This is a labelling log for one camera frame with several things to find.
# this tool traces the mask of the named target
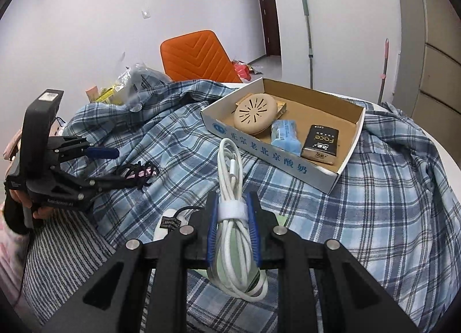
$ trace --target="coiled white cable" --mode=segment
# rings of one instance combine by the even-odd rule
[[[230,145],[233,152],[229,152],[224,146]],[[230,169],[227,169],[226,158],[229,159]],[[218,175],[220,178],[221,202],[241,201],[243,184],[243,164],[236,144],[224,138],[218,151]],[[235,233],[237,242],[239,264],[232,263],[231,258],[231,234]],[[221,261],[224,275],[218,273],[218,261]],[[218,223],[216,235],[216,253],[213,265],[207,269],[210,281],[231,297],[241,298],[248,302],[258,302],[267,294],[266,271],[260,270],[259,281],[255,287],[248,290],[252,279],[249,279],[250,269],[253,263],[250,231],[248,222],[241,219],[225,219]],[[240,277],[235,269],[240,269]]]

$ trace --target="metal screw head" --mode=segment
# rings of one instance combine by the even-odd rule
[[[190,225],[181,226],[179,232],[184,235],[192,234],[194,232],[194,227]]]
[[[284,226],[280,226],[280,225],[274,226],[273,228],[273,232],[277,234],[278,236],[282,236],[283,234],[286,234],[287,231],[288,231],[287,228],[285,228]]]
[[[128,250],[135,250],[139,247],[141,243],[137,240],[137,239],[130,239],[127,243],[126,243],[126,248]]]
[[[326,246],[330,250],[337,250],[341,247],[341,244],[336,239],[329,239],[328,241],[326,241]]]

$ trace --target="mop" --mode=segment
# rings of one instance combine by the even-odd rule
[[[387,73],[387,59],[389,58],[389,39],[386,39],[386,43],[384,44],[384,69],[383,73],[381,74],[381,90],[379,91],[379,97],[377,99],[377,103],[381,103],[383,98],[384,92],[384,84],[386,83],[386,73]]]
[[[311,40],[311,26],[309,24],[309,9],[307,8],[307,0],[303,0],[303,8],[304,8],[304,15],[306,17],[306,24],[307,24],[307,38],[309,41],[309,68],[310,68],[310,77],[311,77],[311,89],[314,88],[313,83],[313,71],[312,71],[312,59],[314,57],[312,53],[312,40]]]

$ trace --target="tangled cable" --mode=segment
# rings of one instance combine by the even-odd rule
[[[224,147],[226,143],[230,145],[232,152]],[[266,271],[259,270],[260,274],[257,284],[248,290],[253,281],[248,277],[253,263],[253,252],[251,249],[248,221],[243,218],[243,209],[247,209],[241,197],[243,164],[236,144],[228,138],[223,139],[220,143],[218,151],[218,176],[221,191],[220,209],[224,208],[227,212],[232,209],[240,211],[230,212],[228,216],[241,218],[224,218],[219,220],[216,253],[213,265],[207,269],[207,275],[213,284],[231,297],[241,298],[248,302],[257,302],[262,300],[267,294],[267,276]],[[237,243],[239,264],[234,264],[231,258],[231,235],[233,233],[235,234]],[[222,264],[224,275],[218,273],[218,261]],[[240,269],[240,275],[237,274],[236,269]]]
[[[141,164],[141,161],[138,161],[136,164],[127,163],[121,165],[117,168],[116,174],[123,175],[125,179],[134,178],[137,189],[141,190],[144,186],[150,186],[151,183],[148,180],[158,176],[160,171],[152,161],[147,161],[144,165]]]

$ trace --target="white plug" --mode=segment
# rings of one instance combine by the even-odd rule
[[[230,159],[230,168],[229,168],[229,177],[232,178],[232,177],[236,177],[236,179],[238,178],[238,164],[237,164],[237,160],[235,159]]]

